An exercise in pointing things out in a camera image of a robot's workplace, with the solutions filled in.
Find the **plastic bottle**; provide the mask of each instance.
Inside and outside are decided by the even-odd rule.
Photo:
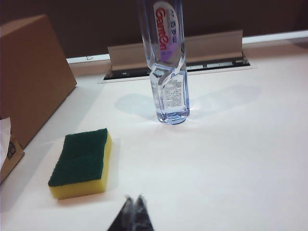
[[[190,113],[182,1],[137,0],[137,3],[158,120],[179,124]]]

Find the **black object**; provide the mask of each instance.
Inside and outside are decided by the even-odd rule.
[[[134,205],[132,231],[154,231],[142,196],[138,197]]]
[[[130,231],[133,199],[128,197],[108,231]]]
[[[239,66],[250,66],[250,63],[244,56],[242,56],[237,58],[187,63],[186,66],[187,72],[194,72]],[[151,70],[148,67],[116,70],[107,74],[104,80],[149,76],[150,72]]]
[[[128,197],[108,231],[154,231],[145,199],[140,195],[133,205]]]
[[[13,142],[10,141],[9,143],[9,150],[8,150],[8,154],[7,157],[8,159],[11,159],[11,157],[16,153],[16,147],[13,144]]]

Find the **cardboard box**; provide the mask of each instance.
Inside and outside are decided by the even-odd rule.
[[[45,15],[1,26],[0,117],[23,148],[77,84]]]
[[[11,135],[10,144],[8,154],[4,160],[3,166],[0,172],[0,180],[2,183],[9,173],[13,170],[15,165],[20,161],[20,159],[24,156],[25,152],[19,145],[16,137]]]

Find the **yellow sponge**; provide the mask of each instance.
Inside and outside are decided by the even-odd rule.
[[[106,128],[67,135],[48,182],[53,197],[65,199],[104,192],[110,150],[111,137]]]

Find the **white trim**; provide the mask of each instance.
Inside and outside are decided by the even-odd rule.
[[[68,64],[76,64],[76,63],[110,60],[110,56],[109,54],[99,54],[99,55],[89,55],[89,56],[83,56],[83,57],[69,58],[66,60]]]
[[[308,30],[277,33],[277,34],[268,34],[268,35],[257,35],[257,36],[248,36],[243,38],[243,44],[255,43],[255,42],[268,42],[276,41],[283,39],[300,39],[308,37]]]

